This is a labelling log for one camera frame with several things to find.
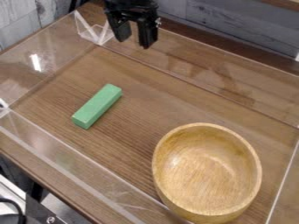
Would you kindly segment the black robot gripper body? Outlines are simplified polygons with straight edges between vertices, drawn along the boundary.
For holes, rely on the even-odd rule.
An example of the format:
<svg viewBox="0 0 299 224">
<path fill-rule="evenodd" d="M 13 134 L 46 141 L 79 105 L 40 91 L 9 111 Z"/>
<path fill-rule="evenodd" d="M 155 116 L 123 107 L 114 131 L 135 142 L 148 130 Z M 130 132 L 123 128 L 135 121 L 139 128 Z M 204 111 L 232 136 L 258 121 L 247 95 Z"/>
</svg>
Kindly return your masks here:
<svg viewBox="0 0 299 224">
<path fill-rule="evenodd" d="M 136 21 L 139 18 L 158 19 L 158 2 L 155 0 L 104 0 L 107 19 L 114 23 Z"/>
</svg>

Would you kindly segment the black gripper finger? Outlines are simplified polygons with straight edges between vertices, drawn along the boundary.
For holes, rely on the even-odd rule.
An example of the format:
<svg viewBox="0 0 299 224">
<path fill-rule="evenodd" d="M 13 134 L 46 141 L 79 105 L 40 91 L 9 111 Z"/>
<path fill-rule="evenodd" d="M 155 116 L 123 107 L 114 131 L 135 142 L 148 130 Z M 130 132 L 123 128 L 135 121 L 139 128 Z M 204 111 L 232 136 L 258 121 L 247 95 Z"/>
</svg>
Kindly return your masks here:
<svg viewBox="0 0 299 224">
<path fill-rule="evenodd" d="M 151 45 L 158 41 L 158 31 L 160 18 L 150 19 L 139 19 L 138 22 L 138 36 L 139 36 L 139 45 L 148 49 Z"/>
<path fill-rule="evenodd" d="M 108 12 L 107 21 L 110 23 L 116 40 L 119 42 L 124 42 L 132 35 L 128 19 L 118 12 Z"/>
</svg>

